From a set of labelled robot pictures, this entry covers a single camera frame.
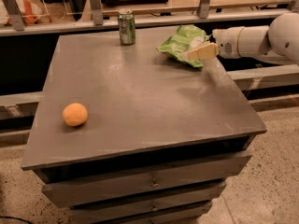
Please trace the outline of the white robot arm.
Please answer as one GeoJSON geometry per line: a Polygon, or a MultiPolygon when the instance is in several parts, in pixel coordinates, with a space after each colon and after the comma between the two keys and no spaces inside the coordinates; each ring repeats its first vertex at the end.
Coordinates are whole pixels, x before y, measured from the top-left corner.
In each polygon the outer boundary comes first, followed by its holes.
{"type": "Polygon", "coordinates": [[[264,63],[299,64],[299,14],[286,13],[270,25],[214,29],[206,41],[184,53],[188,61],[253,58],[264,63]]]}

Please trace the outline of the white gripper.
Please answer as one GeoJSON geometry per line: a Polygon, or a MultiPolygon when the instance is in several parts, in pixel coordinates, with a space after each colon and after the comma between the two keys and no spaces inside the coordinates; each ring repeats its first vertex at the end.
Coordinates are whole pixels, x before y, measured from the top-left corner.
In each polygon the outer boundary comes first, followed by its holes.
{"type": "Polygon", "coordinates": [[[238,51],[238,41],[244,27],[231,27],[228,29],[214,29],[212,35],[215,43],[204,42],[197,48],[187,52],[187,57],[192,60],[208,60],[215,58],[218,54],[226,59],[240,58],[238,51]]]}

